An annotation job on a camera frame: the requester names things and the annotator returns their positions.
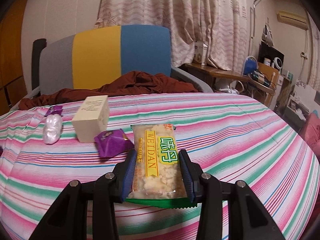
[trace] cardboard box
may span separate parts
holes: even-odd
[[[195,57],[194,60],[201,65],[207,65],[207,52],[208,42],[207,41],[196,41],[195,42]]]
[[[79,142],[94,142],[107,129],[109,113],[108,96],[87,97],[71,121]]]

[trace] purple package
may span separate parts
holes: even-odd
[[[94,141],[97,143],[100,157],[114,157],[120,153],[134,149],[134,144],[127,138],[122,129],[103,131]]]
[[[61,115],[62,113],[62,106],[51,106],[45,116],[48,116],[49,114],[58,114]]]

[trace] metal bolt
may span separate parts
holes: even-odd
[[[74,180],[70,181],[69,184],[71,187],[75,187],[75,186],[78,186],[79,182],[76,179],[74,179]]]
[[[204,172],[201,174],[201,177],[204,178],[204,179],[210,179],[211,175],[207,172]]]
[[[112,172],[108,172],[106,175],[104,175],[106,179],[113,179],[115,175]]]
[[[237,185],[239,187],[245,187],[245,185],[247,185],[247,184],[243,180],[239,180],[239,181],[237,181]]]

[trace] patterned curtain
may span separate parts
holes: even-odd
[[[310,37],[311,37],[311,70],[310,77],[307,82],[313,89],[320,91],[320,32],[315,22],[308,14],[309,24],[310,24]]]
[[[241,72],[246,0],[101,0],[95,28],[127,24],[169,28],[173,66],[192,62],[194,41],[207,41],[209,64]]]

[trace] striped bed sheet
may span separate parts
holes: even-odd
[[[94,144],[80,144],[71,124],[81,102],[63,104],[63,131],[42,141],[47,107],[0,117],[0,220],[12,239],[28,239],[50,205],[73,179],[88,182],[112,171],[125,154],[101,160]],[[246,181],[286,239],[299,239],[319,191],[319,163],[281,118],[246,96],[220,93],[151,94],[109,98],[108,130],[131,124],[172,123],[178,149],[219,180]],[[195,239],[201,205],[160,209],[115,204],[120,239]],[[92,203],[87,239],[92,239]],[[223,240],[228,206],[223,202]]]

